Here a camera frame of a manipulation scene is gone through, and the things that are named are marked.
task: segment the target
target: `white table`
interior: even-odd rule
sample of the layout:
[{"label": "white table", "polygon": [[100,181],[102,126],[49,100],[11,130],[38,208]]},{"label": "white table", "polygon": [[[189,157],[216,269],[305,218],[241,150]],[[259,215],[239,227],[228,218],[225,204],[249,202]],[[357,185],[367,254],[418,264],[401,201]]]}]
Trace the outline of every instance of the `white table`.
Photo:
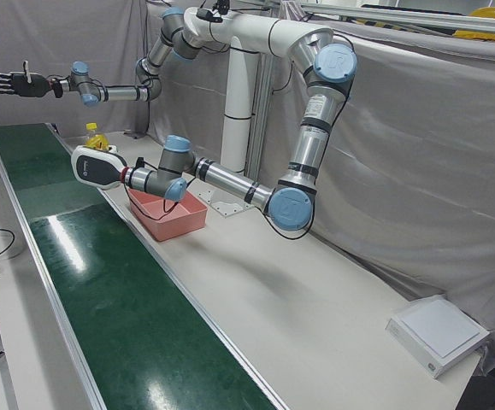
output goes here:
[{"label": "white table", "polygon": [[[158,163],[162,148],[151,139],[108,137],[130,164]],[[207,189],[195,181],[190,191]],[[203,229],[158,243],[123,189],[107,193],[290,409],[456,407],[479,356],[432,379],[385,331],[403,297],[333,249],[311,236],[286,241],[255,209],[224,218],[210,208]],[[1,181],[0,227],[20,232]],[[19,408],[87,408],[19,236],[23,252],[0,261],[0,326]]]}]

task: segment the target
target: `conveyor belt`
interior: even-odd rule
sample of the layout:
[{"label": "conveyor belt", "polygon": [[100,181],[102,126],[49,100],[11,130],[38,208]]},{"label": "conveyor belt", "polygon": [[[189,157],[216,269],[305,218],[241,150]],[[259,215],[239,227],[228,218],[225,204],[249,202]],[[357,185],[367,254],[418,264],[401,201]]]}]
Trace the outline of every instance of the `conveyor belt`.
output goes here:
[{"label": "conveyor belt", "polygon": [[47,125],[0,126],[0,166],[108,409],[274,409]]}]

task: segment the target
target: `pink plastic basket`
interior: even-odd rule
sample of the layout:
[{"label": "pink plastic basket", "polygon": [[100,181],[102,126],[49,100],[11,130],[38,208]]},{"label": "pink plastic basket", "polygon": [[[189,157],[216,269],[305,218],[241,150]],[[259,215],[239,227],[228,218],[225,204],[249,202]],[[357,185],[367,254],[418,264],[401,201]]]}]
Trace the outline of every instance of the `pink plastic basket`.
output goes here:
[{"label": "pink plastic basket", "polygon": [[[190,192],[186,192],[185,197],[173,212],[163,216],[165,214],[163,211],[163,198],[146,194],[140,190],[128,191],[130,202],[132,202],[131,210],[157,241],[167,241],[172,237],[177,237],[205,226],[207,207]],[[173,201],[166,201],[166,209],[170,209],[173,204]],[[143,214],[155,219],[159,219],[162,216],[163,218],[151,220]]]}]

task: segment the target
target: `white pipe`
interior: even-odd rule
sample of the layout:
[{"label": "white pipe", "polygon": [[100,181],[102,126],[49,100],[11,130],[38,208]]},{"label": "white pipe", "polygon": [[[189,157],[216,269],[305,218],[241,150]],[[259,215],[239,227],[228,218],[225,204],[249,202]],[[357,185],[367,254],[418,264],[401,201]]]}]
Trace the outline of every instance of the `white pipe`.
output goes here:
[{"label": "white pipe", "polygon": [[316,32],[328,32],[329,27],[300,21],[280,20],[260,15],[247,15],[230,11],[222,16],[222,23],[209,23],[196,17],[197,8],[185,11],[185,31],[202,41],[219,41],[230,44],[237,37],[247,50],[287,57],[287,51],[299,39]]},{"label": "white pipe", "polygon": [[243,172],[259,53],[247,50],[237,37],[232,37],[230,47],[221,164],[235,172]]}]

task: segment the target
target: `plastic bottle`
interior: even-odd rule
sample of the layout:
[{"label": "plastic bottle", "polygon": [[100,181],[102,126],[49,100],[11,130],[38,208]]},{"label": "plastic bottle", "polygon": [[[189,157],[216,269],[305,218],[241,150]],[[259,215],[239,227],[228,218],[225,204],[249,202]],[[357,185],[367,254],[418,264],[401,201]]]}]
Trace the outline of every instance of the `plastic bottle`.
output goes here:
[{"label": "plastic bottle", "polygon": [[85,128],[87,130],[87,141],[84,144],[86,147],[100,149],[101,151],[110,149],[109,140],[97,129],[96,122],[85,124]]}]

